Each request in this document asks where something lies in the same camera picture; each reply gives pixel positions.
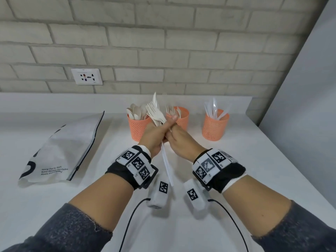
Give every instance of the hand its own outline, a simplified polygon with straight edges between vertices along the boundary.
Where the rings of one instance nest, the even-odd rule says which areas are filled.
[[[150,156],[153,158],[161,150],[161,142],[166,142],[165,133],[170,127],[175,124],[177,116],[167,118],[167,122],[162,126],[155,126],[153,122],[149,123],[145,129],[143,136],[139,141],[139,145],[144,145],[150,151]]]
[[[206,150],[178,125],[174,125],[171,131],[166,133],[166,138],[178,156],[191,162],[194,162],[199,154]]]

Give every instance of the bag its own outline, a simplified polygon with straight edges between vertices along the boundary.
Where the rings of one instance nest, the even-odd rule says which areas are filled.
[[[58,129],[31,157],[19,182],[71,180],[95,141],[103,115],[84,117]]]

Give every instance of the dark gray sleeve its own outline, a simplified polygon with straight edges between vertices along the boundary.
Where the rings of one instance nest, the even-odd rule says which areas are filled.
[[[265,252],[336,251],[336,230],[295,202],[273,230],[252,238]]]
[[[111,237],[112,232],[103,229],[89,216],[66,203],[35,236],[4,251],[96,252],[101,251]]]

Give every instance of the orange basket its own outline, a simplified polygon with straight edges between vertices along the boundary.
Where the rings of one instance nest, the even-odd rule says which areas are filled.
[[[183,130],[187,131],[188,121],[189,121],[189,111],[186,108],[180,107],[181,118],[177,119],[176,123],[182,127]]]
[[[146,126],[152,120],[149,118],[148,115],[145,120],[132,120],[128,117],[128,114],[127,114],[127,118],[128,118],[129,129],[131,130],[132,139],[139,142],[142,135],[144,134]]]
[[[222,114],[223,110],[218,110],[217,116]],[[217,141],[223,136],[226,124],[228,123],[230,118],[229,114],[226,114],[220,120],[215,120],[210,118],[207,114],[205,114],[204,125],[202,129],[202,135],[207,140]]]

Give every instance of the person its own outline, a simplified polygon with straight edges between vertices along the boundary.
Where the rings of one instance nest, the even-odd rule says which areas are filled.
[[[207,149],[177,126],[176,119],[169,118],[159,127],[149,124],[134,147],[153,158],[164,140],[178,156],[194,162]],[[138,187],[126,171],[125,166],[112,164],[106,174],[65,203],[34,236],[4,251],[101,251]],[[232,179],[226,189],[223,187],[228,186],[228,181],[223,185],[221,180],[217,179],[214,188],[224,191],[226,201],[265,252],[336,251],[336,230],[294,201],[249,175],[241,175],[235,182]]]

